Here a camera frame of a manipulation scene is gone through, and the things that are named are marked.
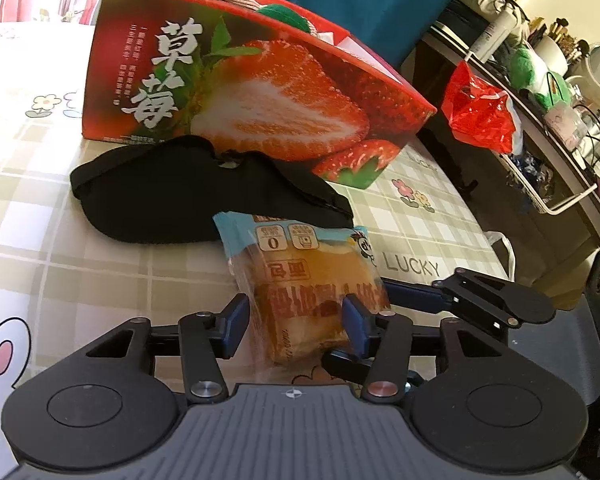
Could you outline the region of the white tube bottle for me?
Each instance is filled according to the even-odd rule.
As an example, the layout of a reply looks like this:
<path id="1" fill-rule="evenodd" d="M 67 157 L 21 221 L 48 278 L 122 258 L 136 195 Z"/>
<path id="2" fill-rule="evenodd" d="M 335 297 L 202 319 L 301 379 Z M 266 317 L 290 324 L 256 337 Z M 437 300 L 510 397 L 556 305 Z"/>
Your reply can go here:
<path id="1" fill-rule="evenodd" d="M 506 6 L 471 45 L 471 54 L 478 61 L 486 62 L 518 25 L 515 11 Z"/>

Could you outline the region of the cluttered side shelf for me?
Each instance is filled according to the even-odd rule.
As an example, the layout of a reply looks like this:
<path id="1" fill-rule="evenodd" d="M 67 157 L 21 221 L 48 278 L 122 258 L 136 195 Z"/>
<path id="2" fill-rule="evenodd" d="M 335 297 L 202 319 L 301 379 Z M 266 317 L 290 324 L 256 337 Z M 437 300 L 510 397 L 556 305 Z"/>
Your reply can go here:
<path id="1" fill-rule="evenodd" d="M 566 70 L 552 65 L 552 76 L 539 74 L 529 87 L 509 73 L 514 51 L 528 35 L 515 30 L 496 52 L 494 63 L 472 64 L 471 69 L 512 95 L 524 128 L 524 150 L 533 157 L 524 175 L 544 200 L 545 210 L 536 208 L 524 184 L 498 156 L 457 141 L 444 114 L 431 118 L 418 136 L 460 190 L 480 226 L 501 232 L 512 242 L 517 282 L 545 292 L 556 307 L 569 310 L 600 250 L 600 120 L 583 139 L 583 154 L 573 154 L 562 143 L 545 115 L 547 107 L 569 96 L 569 89 L 555 89 Z"/>

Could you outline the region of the red strawberry cardboard box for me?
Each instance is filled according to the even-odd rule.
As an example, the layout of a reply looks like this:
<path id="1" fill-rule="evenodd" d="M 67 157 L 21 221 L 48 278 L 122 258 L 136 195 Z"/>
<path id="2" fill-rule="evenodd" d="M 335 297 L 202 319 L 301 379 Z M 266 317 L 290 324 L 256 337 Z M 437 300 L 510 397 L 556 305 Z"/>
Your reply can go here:
<path id="1" fill-rule="evenodd" d="M 87 139 L 193 134 L 367 188 L 434 107 L 350 32 L 283 0 L 307 34 L 216 0 L 100 0 L 86 75 Z"/>

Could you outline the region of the green knitted cloth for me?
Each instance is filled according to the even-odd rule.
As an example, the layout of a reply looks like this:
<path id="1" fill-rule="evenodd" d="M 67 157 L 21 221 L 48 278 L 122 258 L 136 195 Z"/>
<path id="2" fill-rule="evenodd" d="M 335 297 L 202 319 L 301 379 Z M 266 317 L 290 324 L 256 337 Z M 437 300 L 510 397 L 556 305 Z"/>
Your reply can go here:
<path id="1" fill-rule="evenodd" d="M 260 6 L 257 13 L 272 18 L 272 20 L 284 23 L 307 34 L 312 34 L 312 26 L 309 21 L 294 10 L 282 4 L 272 3 Z"/>

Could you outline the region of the red plastic bag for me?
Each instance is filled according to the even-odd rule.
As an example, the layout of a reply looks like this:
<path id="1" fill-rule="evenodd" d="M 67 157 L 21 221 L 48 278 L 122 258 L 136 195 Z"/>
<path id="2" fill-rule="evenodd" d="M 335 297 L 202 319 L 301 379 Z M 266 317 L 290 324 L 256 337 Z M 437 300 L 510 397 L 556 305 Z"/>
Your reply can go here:
<path id="1" fill-rule="evenodd" d="M 506 91 L 474 75 L 462 61 L 446 85 L 441 110 L 454 139 L 512 154 L 517 126 Z"/>

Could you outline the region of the black eye mask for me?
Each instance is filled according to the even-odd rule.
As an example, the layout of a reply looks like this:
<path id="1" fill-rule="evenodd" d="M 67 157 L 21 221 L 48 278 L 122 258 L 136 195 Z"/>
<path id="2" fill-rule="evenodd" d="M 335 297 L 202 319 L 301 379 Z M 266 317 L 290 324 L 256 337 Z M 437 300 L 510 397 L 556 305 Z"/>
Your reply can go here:
<path id="1" fill-rule="evenodd" d="M 214 216 L 241 212 L 350 228 L 349 201 L 298 162 L 216 154 L 201 136 L 125 145 L 76 167 L 73 196 L 94 228 L 132 244 L 218 240 Z"/>

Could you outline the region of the packaged bread snack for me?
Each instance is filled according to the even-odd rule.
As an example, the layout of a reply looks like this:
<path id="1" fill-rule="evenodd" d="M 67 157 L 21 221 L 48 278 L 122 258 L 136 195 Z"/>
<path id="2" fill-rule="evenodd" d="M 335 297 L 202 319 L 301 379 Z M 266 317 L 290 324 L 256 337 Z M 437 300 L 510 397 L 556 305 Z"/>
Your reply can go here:
<path id="1" fill-rule="evenodd" d="M 349 294 L 372 312 L 388 309 L 364 226 L 326 229 L 239 212 L 213 220 L 252 301 L 252 348 L 265 362 L 288 365 L 344 341 L 341 301 Z"/>

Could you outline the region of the plaid bunny tablecloth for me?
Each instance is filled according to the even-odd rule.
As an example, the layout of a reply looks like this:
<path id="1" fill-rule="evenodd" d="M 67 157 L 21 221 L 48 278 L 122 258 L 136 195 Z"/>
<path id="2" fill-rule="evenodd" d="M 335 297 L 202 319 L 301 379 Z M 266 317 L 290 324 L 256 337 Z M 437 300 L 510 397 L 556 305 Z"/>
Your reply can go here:
<path id="1" fill-rule="evenodd" d="M 171 325 L 236 294 L 220 243 L 143 246 L 96 231 L 69 174 L 116 146 L 82 138 L 94 27 L 0 23 L 0 411 L 15 387 L 114 326 Z M 410 209 L 393 185 L 409 184 Z M 508 278 L 460 193 L 419 140 L 366 190 L 332 184 L 382 276 L 429 284 L 455 268 Z M 0 479 L 15 468 L 0 442 Z"/>

